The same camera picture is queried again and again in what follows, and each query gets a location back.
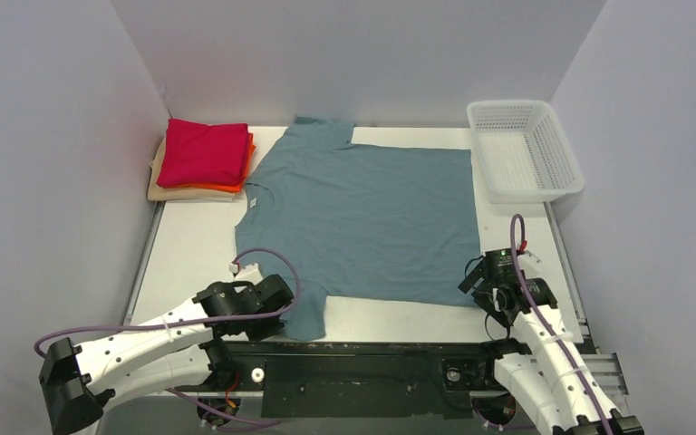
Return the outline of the blue-grey t shirt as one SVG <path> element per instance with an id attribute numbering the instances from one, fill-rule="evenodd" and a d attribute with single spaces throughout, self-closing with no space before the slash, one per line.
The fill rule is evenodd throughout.
<path id="1" fill-rule="evenodd" d="M 350 122 L 299 117 L 245 192 L 237 249 L 304 291 L 288 338 L 323 338 L 330 296 L 472 303 L 459 290 L 480 252 L 468 150 L 359 144 Z"/>

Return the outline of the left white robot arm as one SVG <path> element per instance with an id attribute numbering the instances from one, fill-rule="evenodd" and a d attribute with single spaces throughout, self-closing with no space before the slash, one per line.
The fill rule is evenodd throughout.
<path id="1" fill-rule="evenodd" d="M 216 282 L 131 330 L 50 344 L 39 383 L 52 433 L 74 434 L 126 401 L 169 388 L 226 388 L 239 369 L 224 337 L 256 342 L 278 334 L 295 296 L 280 275 Z"/>

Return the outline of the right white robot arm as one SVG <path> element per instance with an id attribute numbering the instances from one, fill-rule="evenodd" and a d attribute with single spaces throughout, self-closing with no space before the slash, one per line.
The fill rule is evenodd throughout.
<path id="1" fill-rule="evenodd" d="M 478 360 L 487 388 L 504 387 L 542 434 L 642 434 L 595 378 L 566 328 L 551 288 L 528 278 L 508 249 L 478 258 L 459 284 L 477 306 L 515 332 L 506 350 Z"/>

